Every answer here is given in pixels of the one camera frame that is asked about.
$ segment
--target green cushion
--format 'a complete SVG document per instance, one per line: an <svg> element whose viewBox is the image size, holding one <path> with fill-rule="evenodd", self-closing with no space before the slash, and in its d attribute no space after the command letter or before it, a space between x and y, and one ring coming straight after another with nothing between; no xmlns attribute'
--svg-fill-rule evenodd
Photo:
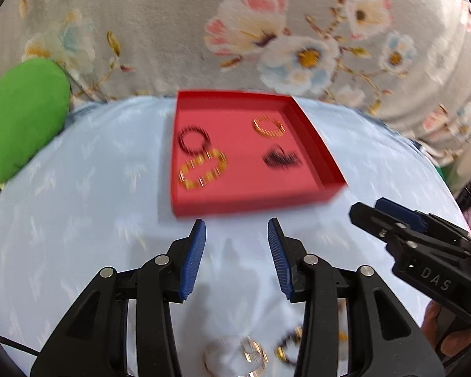
<svg viewBox="0 0 471 377"><path fill-rule="evenodd" d="M0 78L0 183L61 131L69 101L66 75L44 58L23 62Z"/></svg>

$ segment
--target jewelry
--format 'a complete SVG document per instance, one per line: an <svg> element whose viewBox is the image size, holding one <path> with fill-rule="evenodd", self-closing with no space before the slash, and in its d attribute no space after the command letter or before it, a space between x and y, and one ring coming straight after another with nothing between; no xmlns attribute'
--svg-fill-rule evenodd
<svg viewBox="0 0 471 377"><path fill-rule="evenodd" d="M271 168L288 168L289 166L299 166L302 164L295 152L286 154L279 145L274 145L269 152L262 157L265 164Z"/></svg>
<svg viewBox="0 0 471 377"><path fill-rule="evenodd" d="M238 375L234 377L260 377L265 372L267 364L269 363L269 359L267 358L267 354L265 353L260 343L255 340L251 340L251 338L249 337L243 338L242 340L240 337L222 337L216 342L208 345L204 350L202 359L204 362L204 367L206 368L209 375L211 375L212 377L225 377L216 374L211 370L209 358L215 351L224 348L229 344L238 344L246 357L246 361L248 363L258 364L257 368L253 371L250 371L248 374ZM249 347L254 350L254 352L248 352L247 350L249 349Z"/></svg>
<svg viewBox="0 0 471 377"><path fill-rule="evenodd" d="M196 181L185 177L190 170L195 169L197 166L204 164L206 160L210 159L218 159L218 165L214 169L208 171L204 176L197 177ZM197 189L199 187L204 187L207 183L220 177L226 168L227 158L225 157L225 154L219 150L212 149L208 150L204 154L194 157L192 160L188 160L183 166L181 166L178 178L180 179L180 183L182 183L187 190Z"/></svg>
<svg viewBox="0 0 471 377"><path fill-rule="evenodd" d="M288 343L294 343L295 346L300 346L302 341L302 326L295 327L295 330L291 333L288 333L282 341L277 345L276 350L274 353L276 354L277 358L282 362L289 364L291 366L296 366L296 360L291 360L288 355L286 354L285 349L288 346Z"/></svg>
<svg viewBox="0 0 471 377"><path fill-rule="evenodd" d="M202 147L200 149L189 149L185 145L185 142L183 141L183 136L185 136L189 132L197 132L201 134L201 136L204 138L204 143L202 143ZM190 154L190 156L197 156L199 154L207 152L207 149L211 145L211 139L209 138L209 135L204 129L201 129L198 126L187 126L186 128L183 128L178 134L178 145L184 153Z"/></svg>
<svg viewBox="0 0 471 377"><path fill-rule="evenodd" d="M274 130L274 131L264 130L260 126L258 126L259 122L274 123L277 126L277 130ZM279 120L270 119L270 117L268 116L258 116L255 119L253 119L253 128L262 136L265 136L268 138L281 138L284 136L284 132L286 132L281 122L279 122Z"/></svg>

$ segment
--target light blue bedsheet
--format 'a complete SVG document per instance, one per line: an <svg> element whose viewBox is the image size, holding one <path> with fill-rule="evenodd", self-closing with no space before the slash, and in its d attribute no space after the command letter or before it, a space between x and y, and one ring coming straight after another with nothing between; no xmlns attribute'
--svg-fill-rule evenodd
<svg viewBox="0 0 471 377"><path fill-rule="evenodd" d="M298 102L349 187L325 205L205 218L194 292L171 306L185 377L205 374L207 343L234 334L262 344L269 375L292 375L273 349L301 323L303 305L289 304L280 291L267 243L271 217L334 266L372 265L417 322L428 299L391 274L385 244L350 224L349 207L387 197L465 225L435 168L410 141L352 110ZM174 99L137 97L86 113L8 183L0 195L0 335L40 350L99 269L140 267L189 233L194 219L178 220L170 208L174 110ZM34 358L7 350L28 374Z"/></svg>

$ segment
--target human hand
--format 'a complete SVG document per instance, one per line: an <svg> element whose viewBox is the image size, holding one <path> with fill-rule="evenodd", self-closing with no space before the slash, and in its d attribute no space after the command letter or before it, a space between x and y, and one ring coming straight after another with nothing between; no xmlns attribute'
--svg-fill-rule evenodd
<svg viewBox="0 0 471 377"><path fill-rule="evenodd" d="M441 305L435 301L431 301L425 310L424 321L422 322L421 330L424 333L427 341L436 350L436 333L438 329L437 317L440 314ZM441 343L441 352L452 358L460 353L463 349L471 344L471 327L467 330L453 332L448 335Z"/></svg>

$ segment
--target red tray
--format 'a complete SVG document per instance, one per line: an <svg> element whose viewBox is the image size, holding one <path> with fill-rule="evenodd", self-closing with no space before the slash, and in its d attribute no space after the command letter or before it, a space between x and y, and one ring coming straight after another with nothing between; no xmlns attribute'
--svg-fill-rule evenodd
<svg viewBox="0 0 471 377"><path fill-rule="evenodd" d="M286 130L282 138L258 134L252 125L255 117L277 118ZM204 187L187 190L179 171L191 156L178 145L178 134L186 126L207 131L211 148L224 152L227 168ZM271 123L260 123L275 130ZM200 134L188 133L184 142L199 148ZM264 155L274 144L286 152L294 151L302 165L272 169ZM215 167L210 160L190 171L198 176ZM171 204L176 216L202 216L228 212L262 210L309 204L331 199L345 179L323 140L307 116L290 96L249 92L181 91L178 94L171 163Z"/></svg>

